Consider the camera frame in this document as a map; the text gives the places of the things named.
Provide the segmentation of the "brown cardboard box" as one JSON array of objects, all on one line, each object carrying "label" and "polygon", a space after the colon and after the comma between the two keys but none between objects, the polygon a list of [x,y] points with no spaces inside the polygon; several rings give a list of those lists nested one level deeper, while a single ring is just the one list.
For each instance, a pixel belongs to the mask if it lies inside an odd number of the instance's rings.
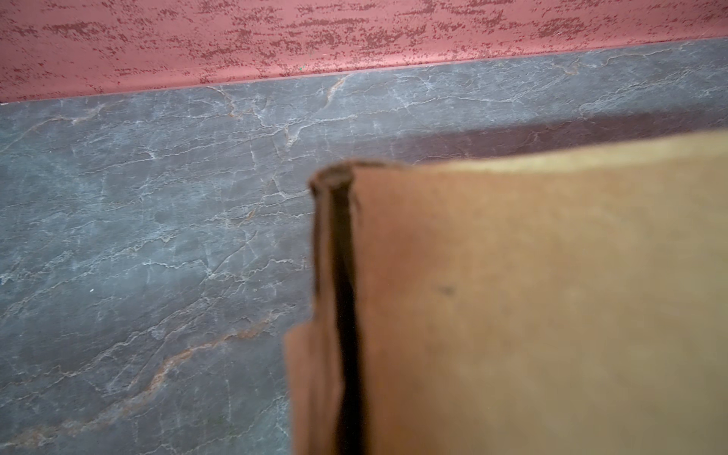
[{"label": "brown cardboard box", "polygon": [[310,188],[295,453],[726,453],[726,132]]}]

